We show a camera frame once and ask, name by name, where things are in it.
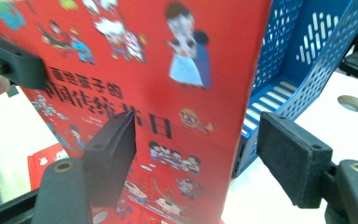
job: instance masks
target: book cover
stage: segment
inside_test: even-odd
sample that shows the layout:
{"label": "book cover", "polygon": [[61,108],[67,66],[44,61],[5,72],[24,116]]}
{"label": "book cover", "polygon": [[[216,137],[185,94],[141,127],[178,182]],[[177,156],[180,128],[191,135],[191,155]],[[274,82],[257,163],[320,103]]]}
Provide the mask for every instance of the book cover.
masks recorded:
{"label": "book cover", "polygon": [[57,143],[27,157],[31,190],[40,187],[45,169],[55,161],[67,158],[65,150]]}
{"label": "book cover", "polygon": [[269,6],[0,0],[0,36],[48,72],[45,90],[23,90],[70,157],[108,118],[135,112],[120,202],[94,223],[219,223]]}

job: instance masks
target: red book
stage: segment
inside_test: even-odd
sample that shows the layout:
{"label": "red book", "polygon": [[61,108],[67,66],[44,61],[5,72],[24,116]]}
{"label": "red book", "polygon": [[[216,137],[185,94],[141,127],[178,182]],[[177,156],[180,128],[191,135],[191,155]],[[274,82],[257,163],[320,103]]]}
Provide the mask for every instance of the red book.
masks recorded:
{"label": "red book", "polygon": [[69,156],[135,112],[137,155],[113,223],[219,223],[269,6],[0,1],[0,36],[44,60],[48,87],[23,90]]}
{"label": "red book", "polygon": [[31,190],[38,189],[42,181],[46,167],[53,162],[66,158],[67,154],[60,144],[42,149],[34,155],[28,156],[28,170],[30,175]]}

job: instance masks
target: cartoon child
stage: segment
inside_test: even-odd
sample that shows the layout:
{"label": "cartoon child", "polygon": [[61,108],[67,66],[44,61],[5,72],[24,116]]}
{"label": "cartoon child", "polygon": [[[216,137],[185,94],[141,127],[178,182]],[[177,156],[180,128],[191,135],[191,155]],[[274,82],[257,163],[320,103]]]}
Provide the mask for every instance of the cartoon child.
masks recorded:
{"label": "cartoon child", "polygon": [[186,177],[182,180],[176,179],[176,183],[179,187],[179,190],[182,191],[182,194],[187,196],[192,201],[196,200],[199,194],[203,192],[202,187],[200,187],[193,179],[189,177]]}
{"label": "cartoon child", "polygon": [[143,62],[143,38],[138,38],[125,24],[125,20],[118,10],[117,0],[83,0],[88,9],[95,28],[105,36],[112,47],[112,57],[118,59],[121,54],[126,60],[131,58]]}
{"label": "cartoon child", "polygon": [[76,138],[77,146],[83,150],[84,147],[86,146],[86,144],[81,140],[81,136],[80,136],[78,128],[73,124],[71,124],[70,127],[71,127],[72,134]]}
{"label": "cartoon child", "polygon": [[182,166],[182,155],[176,150],[171,150],[171,156],[166,161],[168,161],[173,168],[179,169]]}
{"label": "cartoon child", "polygon": [[8,1],[0,1],[0,19],[15,31],[19,31],[25,25],[25,19],[20,11]]}
{"label": "cartoon child", "polygon": [[199,164],[201,164],[201,160],[195,156],[189,156],[187,161],[189,165],[187,166],[190,172],[194,175],[200,174]]}
{"label": "cartoon child", "polygon": [[161,152],[161,147],[159,144],[155,141],[149,142],[149,148],[150,148],[150,157],[154,161],[160,161],[165,164],[165,161],[163,160],[163,153]]}
{"label": "cartoon child", "polygon": [[159,147],[159,149],[162,152],[162,158],[164,160],[170,160],[171,159],[171,151],[169,148],[167,147]]}
{"label": "cartoon child", "polygon": [[77,56],[79,57],[82,63],[91,63],[94,64],[94,60],[92,59],[92,53],[89,47],[87,47],[83,42],[80,41],[79,33],[75,28],[72,28],[71,34],[69,37],[72,40],[71,46],[74,50],[77,51]]}
{"label": "cartoon child", "polygon": [[207,135],[213,131],[213,125],[209,122],[207,125],[204,125],[199,117],[194,113],[190,108],[183,108],[179,112],[180,120],[185,124],[185,126],[190,130],[197,130]]}
{"label": "cartoon child", "polygon": [[126,181],[124,186],[135,198],[135,201],[140,203],[141,205],[147,206],[147,203],[152,202],[147,198],[147,195],[145,193],[143,193],[136,185],[132,184],[130,181]]}
{"label": "cartoon child", "polygon": [[51,34],[49,34],[43,27],[38,24],[37,27],[42,32],[43,42],[50,44],[55,48],[62,57],[67,57],[73,53],[70,42],[71,39],[69,35],[62,31],[61,27],[55,21],[50,21],[49,23]]}
{"label": "cartoon child", "polygon": [[169,43],[174,50],[170,77],[186,85],[211,88],[209,54],[205,48],[208,36],[195,32],[194,17],[180,2],[168,5],[165,18],[174,36]]}

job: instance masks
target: black holder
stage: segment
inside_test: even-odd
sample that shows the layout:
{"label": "black holder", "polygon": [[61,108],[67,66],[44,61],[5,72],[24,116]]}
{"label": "black holder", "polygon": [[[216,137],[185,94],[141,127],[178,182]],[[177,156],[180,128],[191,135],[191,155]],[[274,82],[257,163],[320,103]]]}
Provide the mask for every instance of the black holder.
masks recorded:
{"label": "black holder", "polygon": [[358,161],[331,162],[333,149],[290,119],[262,113],[257,155],[299,208],[328,202],[327,224],[358,223]]}
{"label": "black holder", "polygon": [[47,73],[42,59],[1,37],[0,75],[28,89],[46,88]]}
{"label": "black holder", "polygon": [[80,159],[55,161],[39,189],[0,205],[0,224],[91,224],[91,206],[117,205],[136,153],[133,112],[108,120]]}

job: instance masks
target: blue plastic basket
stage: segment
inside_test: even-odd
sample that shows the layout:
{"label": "blue plastic basket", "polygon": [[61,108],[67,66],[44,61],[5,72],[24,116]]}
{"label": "blue plastic basket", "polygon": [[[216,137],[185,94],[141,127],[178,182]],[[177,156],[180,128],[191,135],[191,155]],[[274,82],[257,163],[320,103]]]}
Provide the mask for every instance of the blue plastic basket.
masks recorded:
{"label": "blue plastic basket", "polygon": [[233,177],[256,158],[262,111],[298,117],[321,93],[358,31],[358,0],[275,0]]}

